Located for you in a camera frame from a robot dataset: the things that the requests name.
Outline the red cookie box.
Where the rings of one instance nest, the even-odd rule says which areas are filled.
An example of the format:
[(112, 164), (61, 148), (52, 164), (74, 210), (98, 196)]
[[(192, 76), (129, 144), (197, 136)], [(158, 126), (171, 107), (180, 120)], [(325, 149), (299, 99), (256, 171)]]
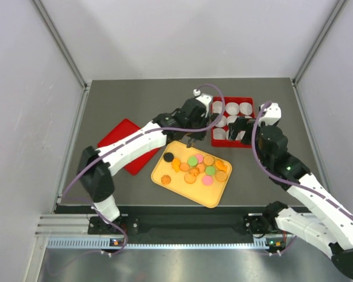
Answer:
[(245, 117), (255, 118), (254, 101), (249, 97), (224, 97), (225, 103), (222, 103), (220, 97), (215, 97), (211, 106), (213, 113), (224, 115), (221, 121), (211, 129), (211, 145), (213, 147), (235, 147), (250, 149), (250, 145), (243, 143), (245, 131), (238, 133), (235, 140), (229, 139), (229, 124), (235, 121), (235, 118)]

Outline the green round cookie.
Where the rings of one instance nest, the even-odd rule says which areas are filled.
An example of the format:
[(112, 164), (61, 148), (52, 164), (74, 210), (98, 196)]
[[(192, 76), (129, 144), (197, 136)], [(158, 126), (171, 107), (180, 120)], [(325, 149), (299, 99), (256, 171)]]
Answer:
[(194, 167), (198, 164), (198, 159), (196, 156), (191, 156), (188, 158), (188, 161), (187, 161), (188, 165), (191, 166), (191, 167)]
[(216, 173), (216, 169), (213, 166), (207, 166), (205, 168), (205, 174), (208, 176), (213, 176)]

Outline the orange flower cookie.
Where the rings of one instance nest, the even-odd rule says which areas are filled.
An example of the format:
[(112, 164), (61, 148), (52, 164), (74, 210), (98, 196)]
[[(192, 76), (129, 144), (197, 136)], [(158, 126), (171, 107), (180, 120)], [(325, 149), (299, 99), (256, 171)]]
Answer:
[(200, 174), (200, 170), (199, 170), (199, 168), (197, 166), (196, 167), (192, 167), (189, 170), (189, 174), (194, 176), (194, 177), (197, 177)]

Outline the pink round cookie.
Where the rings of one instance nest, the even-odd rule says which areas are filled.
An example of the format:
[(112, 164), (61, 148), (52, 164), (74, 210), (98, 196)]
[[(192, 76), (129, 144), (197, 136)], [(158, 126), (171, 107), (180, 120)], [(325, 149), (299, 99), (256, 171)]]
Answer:
[(205, 175), (202, 177), (202, 184), (205, 185), (205, 186), (210, 186), (212, 185), (214, 182), (212, 176), (209, 176), (209, 175)]
[(202, 163), (204, 161), (204, 157), (201, 154), (196, 154), (195, 157), (196, 157), (198, 163)]

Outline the metal tongs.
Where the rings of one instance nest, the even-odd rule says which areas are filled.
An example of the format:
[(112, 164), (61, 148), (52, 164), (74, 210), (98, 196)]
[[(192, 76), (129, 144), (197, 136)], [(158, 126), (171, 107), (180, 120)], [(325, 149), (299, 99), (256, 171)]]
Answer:
[(187, 139), (187, 148), (194, 147), (197, 141), (198, 141), (198, 139), (193, 138), (193, 137), (189, 137)]

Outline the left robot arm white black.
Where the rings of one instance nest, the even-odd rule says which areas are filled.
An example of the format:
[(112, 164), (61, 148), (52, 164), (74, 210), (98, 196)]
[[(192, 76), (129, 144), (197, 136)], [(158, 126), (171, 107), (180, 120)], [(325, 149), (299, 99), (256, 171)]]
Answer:
[(78, 179), (102, 217), (101, 226), (109, 233), (121, 228), (120, 211), (113, 196), (113, 177), (142, 155), (188, 136), (203, 140), (209, 125), (217, 117), (211, 112), (211, 95), (202, 94), (185, 101), (171, 113), (161, 113), (135, 133), (108, 146), (83, 150)]

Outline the orange fish cookie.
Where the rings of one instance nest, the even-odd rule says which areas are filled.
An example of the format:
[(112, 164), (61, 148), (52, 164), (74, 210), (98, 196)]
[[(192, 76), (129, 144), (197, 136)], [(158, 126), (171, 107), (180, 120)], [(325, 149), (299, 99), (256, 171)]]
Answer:
[(171, 162), (172, 169), (175, 172), (179, 172), (180, 171), (180, 165), (181, 165), (181, 161), (178, 158), (176, 158), (176, 157)]
[(223, 172), (227, 172), (227, 165), (222, 161), (222, 160), (219, 160), (219, 159), (217, 159), (216, 161), (215, 161), (215, 166), (217, 167), (217, 169), (219, 170), (219, 171), (223, 171)]

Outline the tan round biscuit top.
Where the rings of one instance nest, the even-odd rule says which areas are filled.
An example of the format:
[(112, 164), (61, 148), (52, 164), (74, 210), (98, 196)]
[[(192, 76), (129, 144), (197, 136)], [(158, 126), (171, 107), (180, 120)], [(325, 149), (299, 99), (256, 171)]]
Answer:
[(212, 166), (215, 162), (215, 159), (213, 156), (210, 156), (210, 155), (206, 155), (203, 159), (203, 163), (206, 165), (206, 166)]

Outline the tan round biscuit right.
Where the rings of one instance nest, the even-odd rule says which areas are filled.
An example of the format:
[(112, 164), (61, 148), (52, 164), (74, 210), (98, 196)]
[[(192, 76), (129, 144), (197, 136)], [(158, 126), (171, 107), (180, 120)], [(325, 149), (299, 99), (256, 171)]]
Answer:
[(228, 178), (227, 174), (224, 171), (218, 171), (215, 174), (215, 178), (217, 179), (217, 181), (219, 182), (225, 182)]

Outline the black round cookie left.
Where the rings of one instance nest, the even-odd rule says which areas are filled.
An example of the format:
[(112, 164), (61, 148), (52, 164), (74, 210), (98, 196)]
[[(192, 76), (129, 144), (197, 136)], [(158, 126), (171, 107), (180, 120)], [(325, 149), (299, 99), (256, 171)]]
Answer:
[(163, 160), (167, 163), (170, 163), (174, 160), (174, 155), (170, 152), (166, 152), (164, 155), (163, 155)]

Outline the orange fish cookie left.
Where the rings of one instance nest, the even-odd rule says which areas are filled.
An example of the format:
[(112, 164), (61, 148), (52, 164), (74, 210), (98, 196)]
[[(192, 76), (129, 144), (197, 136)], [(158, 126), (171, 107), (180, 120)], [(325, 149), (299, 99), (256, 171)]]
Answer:
[(172, 169), (175, 172), (179, 172), (180, 171), (180, 165), (181, 165), (181, 161), (178, 158), (176, 158), (176, 157), (171, 162)]

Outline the small tan cookie centre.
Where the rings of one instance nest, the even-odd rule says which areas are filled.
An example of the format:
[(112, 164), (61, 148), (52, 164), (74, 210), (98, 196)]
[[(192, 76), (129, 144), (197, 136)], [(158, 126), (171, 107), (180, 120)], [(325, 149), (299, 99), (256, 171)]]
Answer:
[(205, 171), (205, 165), (203, 163), (197, 164), (196, 168), (199, 170), (200, 173), (203, 173)]

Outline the small tan round cookie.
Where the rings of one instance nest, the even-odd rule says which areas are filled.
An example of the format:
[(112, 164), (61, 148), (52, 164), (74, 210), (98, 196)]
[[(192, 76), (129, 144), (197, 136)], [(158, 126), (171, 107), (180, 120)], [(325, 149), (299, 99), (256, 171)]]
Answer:
[(190, 170), (190, 166), (188, 163), (181, 163), (179, 168), (183, 172), (188, 172)]

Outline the yellow tray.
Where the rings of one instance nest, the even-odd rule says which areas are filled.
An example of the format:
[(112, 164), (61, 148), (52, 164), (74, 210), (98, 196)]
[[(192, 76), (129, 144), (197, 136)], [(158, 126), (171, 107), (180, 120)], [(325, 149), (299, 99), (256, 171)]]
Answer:
[[(212, 165), (216, 169), (216, 173), (212, 176), (214, 182), (210, 186), (205, 186), (202, 184), (202, 177), (205, 176), (205, 172), (200, 173), (197, 176), (197, 179), (195, 183), (193, 184), (188, 184), (185, 182), (184, 177), (188, 172), (175, 172), (172, 169), (171, 162), (167, 163), (163, 160), (163, 155), (166, 152), (170, 152), (174, 155), (174, 158), (178, 158), (181, 163), (187, 163), (188, 158), (191, 156), (195, 156), (196, 154), (201, 154), (203, 157), (206, 155), (213, 156), (215, 161), (217, 159), (222, 160), (226, 165), (227, 165), (227, 180), (225, 182), (219, 182), (215, 178), (215, 174), (219, 171), (217, 167), (215, 166), (215, 162)], [(151, 173), (151, 179), (155, 184), (160, 185), (163, 188), (166, 188), (176, 194), (179, 194), (187, 199), (192, 200), (193, 202), (196, 202), (198, 204), (201, 204), (207, 208), (214, 208), (218, 205), (218, 203), (221, 200), (221, 197), (223, 195), (223, 192), (225, 190), (226, 185), (228, 184), (229, 177), (232, 173), (232, 165), (223, 159), (220, 159), (214, 155), (211, 155), (209, 153), (205, 153), (201, 150), (198, 150), (196, 148), (187, 148), (187, 146), (181, 142), (172, 142), (170, 143), (166, 149), (164, 150), (164, 153), (158, 160), (158, 163), (154, 167), (152, 173)], [(163, 185), (161, 183), (161, 177), (163, 175), (169, 175), (171, 177), (171, 183), (168, 185)]]

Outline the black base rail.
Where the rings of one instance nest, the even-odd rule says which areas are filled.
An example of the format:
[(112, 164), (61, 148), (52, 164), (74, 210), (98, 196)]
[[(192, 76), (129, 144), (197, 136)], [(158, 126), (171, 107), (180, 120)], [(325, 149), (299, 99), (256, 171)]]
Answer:
[(119, 216), (113, 223), (105, 223), (99, 216), (89, 220), (88, 234), (114, 235), (124, 231), (129, 236), (181, 235), (191, 237), (202, 231), (205, 237), (212, 237), (220, 230), (229, 230), (239, 236), (279, 234), (281, 231), (260, 215), (248, 214), (143, 214)]

